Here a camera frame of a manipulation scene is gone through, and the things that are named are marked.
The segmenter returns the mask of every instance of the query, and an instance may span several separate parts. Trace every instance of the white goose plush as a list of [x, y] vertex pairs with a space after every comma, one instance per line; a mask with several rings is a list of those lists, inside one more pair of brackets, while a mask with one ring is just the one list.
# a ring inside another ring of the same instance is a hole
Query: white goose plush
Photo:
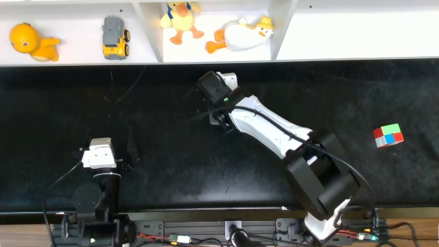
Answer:
[[272, 20], [263, 16], [255, 25], [247, 25], [245, 18], [227, 23], [224, 29], [215, 32], [215, 41], [206, 44], [210, 54], [218, 49], [228, 48], [231, 51], [245, 51], [265, 43], [273, 35]]

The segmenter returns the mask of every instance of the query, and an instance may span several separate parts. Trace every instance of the yellow and gray toy truck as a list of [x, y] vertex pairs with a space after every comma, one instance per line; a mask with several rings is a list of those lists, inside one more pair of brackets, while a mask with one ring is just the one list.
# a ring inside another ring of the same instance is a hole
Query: yellow and gray toy truck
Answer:
[[130, 55], [130, 48], [127, 42], [130, 42], [131, 36], [125, 29], [122, 19], [115, 16], [105, 18], [104, 25], [104, 56], [109, 60], [122, 60]]

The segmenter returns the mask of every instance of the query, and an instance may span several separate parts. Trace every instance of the black mat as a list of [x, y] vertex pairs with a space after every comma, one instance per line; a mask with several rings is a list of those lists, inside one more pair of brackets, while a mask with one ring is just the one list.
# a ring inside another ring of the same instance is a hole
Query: black mat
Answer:
[[[309, 128], [336, 132], [350, 162], [372, 183], [377, 204], [438, 206], [439, 63], [437, 60], [297, 62], [0, 69], [0, 211], [41, 211], [48, 186], [73, 165], [91, 128], [122, 153], [131, 126], [143, 166], [124, 174], [124, 211], [206, 207], [298, 209], [277, 156], [246, 135], [207, 119], [195, 81], [209, 70], [235, 72], [268, 108]], [[378, 149], [372, 131], [398, 123], [405, 142]], [[91, 173], [57, 187], [48, 207], [72, 209]], [[361, 190], [354, 204], [368, 199]]]

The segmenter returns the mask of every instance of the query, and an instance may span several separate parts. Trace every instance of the stuffed animal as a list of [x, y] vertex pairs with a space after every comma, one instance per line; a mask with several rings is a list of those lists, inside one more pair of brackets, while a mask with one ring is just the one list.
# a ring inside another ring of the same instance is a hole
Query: stuffed animal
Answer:
[[167, 4], [168, 11], [161, 19], [162, 28], [173, 27], [177, 30], [177, 34], [170, 39], [175, 45], [182, 44], [183, 32], [191, 31], [193, 38], [201, 38], [204, 32], [198, 31], [193, 25], [195, 22], [192, 10], [200, 11], [198, 3], [194, 2], [169, 2]]
[[10, 40], [13, 48], [21, 53], [29, 54], [39, 62], [58, 61], [57, 38], [43, 38], [30, 24], [22, 23], [12, 28]]
[[256, 26], [247, 25], [245, 18], [239, 22], [232, 21], [226, 27], [215, 32], [215, 41], [206, 44], [210, 54], [218, 49], [228, 48], [231, 51], [245, 51], [265, 43], [273, 35], [272, 20], [263, 16]]

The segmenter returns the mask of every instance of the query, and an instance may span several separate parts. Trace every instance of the colorful cube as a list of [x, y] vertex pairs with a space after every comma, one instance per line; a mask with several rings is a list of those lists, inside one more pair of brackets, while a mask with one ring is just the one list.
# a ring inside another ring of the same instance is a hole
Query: colorful cube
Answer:
[[397, 123], [377, 128], [373, 131], [373, 135], [378, 148], [395, 145], [404, 141], [403, 133], [401, 133]]

